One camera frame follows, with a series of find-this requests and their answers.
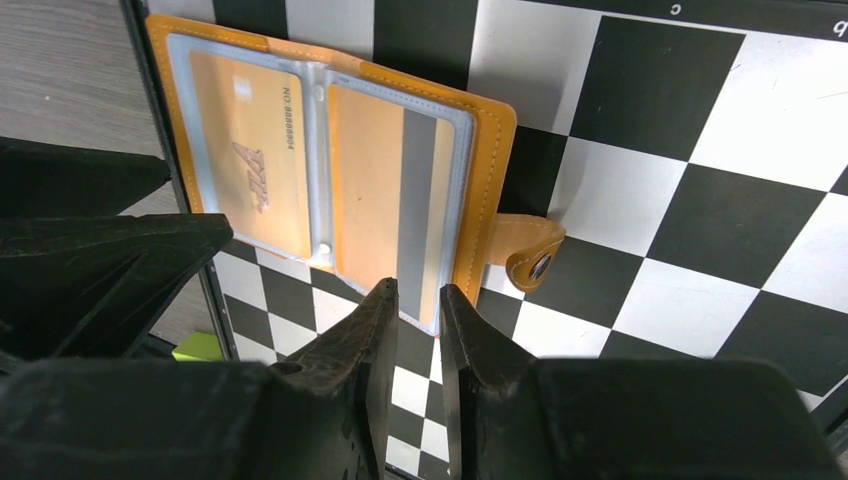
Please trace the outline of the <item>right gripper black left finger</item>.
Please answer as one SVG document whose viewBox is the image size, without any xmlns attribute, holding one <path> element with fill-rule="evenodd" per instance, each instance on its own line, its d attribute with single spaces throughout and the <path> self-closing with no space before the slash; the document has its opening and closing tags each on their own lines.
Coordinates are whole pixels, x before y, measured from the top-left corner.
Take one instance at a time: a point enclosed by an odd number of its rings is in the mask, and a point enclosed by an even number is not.
<svg viewBox="0 0 848 480">
<path fill-rule="evenodd" d="M 259 362 L 56 360 L 1 386 L 5 479 L 380 479 L 399 319 L 380 280 Z"/>
</svg>

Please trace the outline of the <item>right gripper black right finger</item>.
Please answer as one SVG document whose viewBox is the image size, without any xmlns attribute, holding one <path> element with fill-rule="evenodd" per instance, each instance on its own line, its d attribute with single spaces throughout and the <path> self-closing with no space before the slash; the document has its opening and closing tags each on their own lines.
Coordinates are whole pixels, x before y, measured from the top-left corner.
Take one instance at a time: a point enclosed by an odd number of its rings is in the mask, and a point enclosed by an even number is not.
<svg viewBox="0 0 848 480">
<path fill-rule="evenodd" d="M 751 361 L 536 358 L 440 291 L 454 479 L 838 479 L 789 381 Z"/>
</svg>

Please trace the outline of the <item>gold VIP card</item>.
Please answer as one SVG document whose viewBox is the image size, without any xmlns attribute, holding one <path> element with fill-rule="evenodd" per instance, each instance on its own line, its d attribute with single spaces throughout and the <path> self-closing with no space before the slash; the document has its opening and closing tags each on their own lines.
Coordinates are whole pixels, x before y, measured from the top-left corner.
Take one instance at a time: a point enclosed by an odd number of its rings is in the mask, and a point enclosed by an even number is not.
<svg viewBox="0 0 848 480">
<path fill-rule="evenodd" d="M 198 50 L 189 64 L 219 209 L 246 239 L 311 257 L 300 79 Z"/>
</svg>

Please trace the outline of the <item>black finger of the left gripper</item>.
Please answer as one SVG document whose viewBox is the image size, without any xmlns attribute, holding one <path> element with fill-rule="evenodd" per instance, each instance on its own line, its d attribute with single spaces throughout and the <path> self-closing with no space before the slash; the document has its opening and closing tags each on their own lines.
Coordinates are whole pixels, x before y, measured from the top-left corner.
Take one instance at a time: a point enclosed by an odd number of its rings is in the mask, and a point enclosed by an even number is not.
<svg viewBox="0 0 848 480">
<path fill-rule="evenodd" d="M 155 156 L 1 139 L 1 216 L 117 215 L 171 180 Z"/>
<path fill-rule="evenodd" d="M 221 214 L 2 220 L 2 360 L 128 356 L 232 237 Z"/>
</svg>

